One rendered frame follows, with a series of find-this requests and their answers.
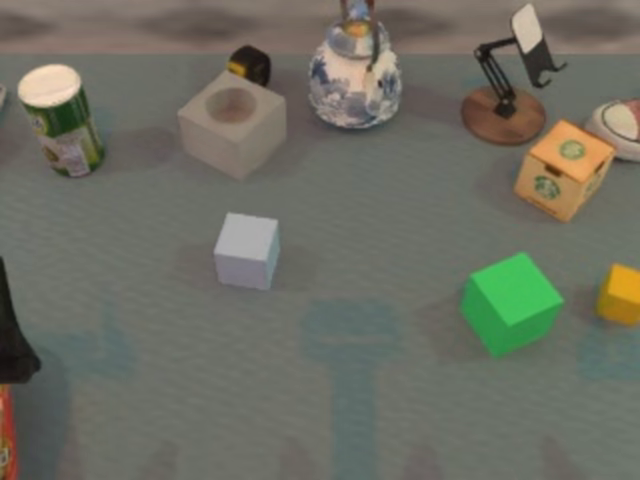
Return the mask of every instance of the table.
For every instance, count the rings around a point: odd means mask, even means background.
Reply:
[[[568,60],[535,92],[547,128],[638,94],[635,57]],[[225,61],[0,57],[0,254],[44,364],[15,387],[21,478],[634,477],[640,336],[594,318],[594,289],[611,263],[638,265],[640,166],[616,164],[564,225],[512,194],[527,146],[461,126],[484,84],[471,55],[403,57],[401,112],[355,134],[316,120],[294,56],[274,58],[271,84],[289,142],[237,183],[177,137],[176,112]],[[518,60],[501,61],[528,88]],[[15,99],[48,62],[81,72],[109,149],[85,179],[49,171]],[[229,211],[280,220],[272,291],[216,283]],[[548,338],[492,360],[459,292],[519,251],[567,305]],[[385,358],[313,351],[314,335],[353,334],[349,315],[391,342]]]

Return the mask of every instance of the teapot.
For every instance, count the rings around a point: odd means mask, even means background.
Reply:
[[[372,0],[341,0],[342,18],[331,25],[309,67],[309,102],[325,122],[365,129],[390,120],[402,94],[398,58],[375,19]]]

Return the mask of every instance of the small white block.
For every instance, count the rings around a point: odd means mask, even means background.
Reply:
[[[220,283],[269,290],[279,255],[277,220],[227,213],[213,251]]]
[[[287,138],[284,97],[222,72],[178,112],[185,151],[243,180]]]

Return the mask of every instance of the red package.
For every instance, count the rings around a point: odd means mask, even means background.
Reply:
[[[0,385],[0,480],[18,479],[16,456],[16,429],[13,421],[13,405],[8,385]]]

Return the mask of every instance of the black object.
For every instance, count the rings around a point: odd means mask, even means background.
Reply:
[[[540,40],[535,47],[531,49],[531,51],[525,53],[518,41],[517,33],[513,31],[513,34],[514,35],[509,38],[490,43],[483,43],[474,51],[476,60],[480,63],[482,71],[498,97],[498,104],[496,105],[494,112],[502,118],[510,118],[514,113],[516,113],[516,93],[513,90],[506,74],[502,68],[500,68],[500,65],[493,56],[492,52],[494,50],[517,44],[520,57],[522,58],[522,62],[527,70],[527,75],[529,76],[529,81],[536,88],[544,88],[551,83],[550,79],[545,82],[540,81],[540,77],[543,72],[559,72],[567,66],[566,62],[560,66],[555,65],[551,58],[551,52],[549,51],[544,35],[542,36],[542,40]]]
[[[266,87],[271,80],[271,58],[251,45],[245,45],[233,52],[227,69],[263,87]]]
[[[41,367],[18,325],[7,271],[0,257],[0,384],[27,383]]]

